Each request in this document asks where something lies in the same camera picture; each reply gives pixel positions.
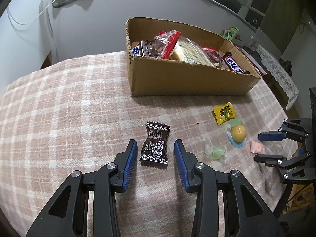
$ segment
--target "cardboard box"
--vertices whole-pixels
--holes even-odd
[[[140,95],[244,95],[261,78],[249,59],[230,41],[207,30],[169,20],[136,17],[126,22],[128,81],[132,96]],[[133,42],[151,41],[159,31],[177,30],[205,47],[230,51],[235,61],[250,74],[200,64],[132,56]]]

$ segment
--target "silver bolt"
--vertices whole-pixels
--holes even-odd
[[[109,163],[109,164],[106,165],[106,167],[108,169],[114,169],[116,167],[116,165],[114,163]]]
[[[78,170],[75,170],[74,172],[71,173],[72,177],[77,177],[79,175],[80,175],[80,171],[78,171]]]
[[[234,170],[232,170],[232,175],[235,177],[238,177],[241,175],[241,173],[238,170],[234,169]]]
[[[196,166],[198,169],[203,169],[203,168],[205,168],[205,165],[204,165],[203,163],[201,163],[201,162],[196,163],[195,166]]]

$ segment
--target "orange ball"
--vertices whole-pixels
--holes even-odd
[[[247,130],[243,125],[235,125],[230,131],[235,142],[242,142],[246,138]]]

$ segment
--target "pink and white checkered cloth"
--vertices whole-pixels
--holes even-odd
[[[196,194],[187,194],[176,169],[173,144],[182,139],[215,170],[239,169],[273,210],[283,186],[273,168],[253,161],[249,146],[235,148],[226,125],[217,126],[214,106],[233,103],[248,131],[275,130],[287,118],[263,80],[244,97],[131,97],[124,52],[89,55],[63,61],[10,84],[0,106],[0,207],[21,236],[73,170],[98,170],[125,150],[129,139],[140,149],[147,137],[146,122],[171,127],[168,167],[137,163],[132,184],[116,196],[122,237],[190,236]],[[205,143],[225,144],[228,163],[210,161]],[[291,140],[266,143],[272,153],[290,157]],[[92,207],[88,236],[92,236]],[[220,201],[220,236],[223,205]]]

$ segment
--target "plaid tablecloth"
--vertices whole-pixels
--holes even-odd
[[[273,210],[284,189],[275,170],[255,163],[248,144],[233,147],[227,126],[215,123],[213,106],[228,101],[242,118],[248,140],[279,128],[286,118],[262,80],[244,97],[131,97],[124,52],[75,58],[22,77],[8,86],[0,106],[0,207],[25,236],[73,170],[98,170],[124,151],[129,139],[137,140],[140,153],[150,120],[171,126],[169,165],[161,169],[137,163],[130,188],[116,196],[122,237],[190,236],[196,194],[181,186],[173,156],[176,139],[215,170],[239,169]],[[226,145],[227,164],[206,158],[209,140]],[[290,140],[266,145],[271,153],[288,158],[297,149]],[[219,208],[223,236],[221,200]]]

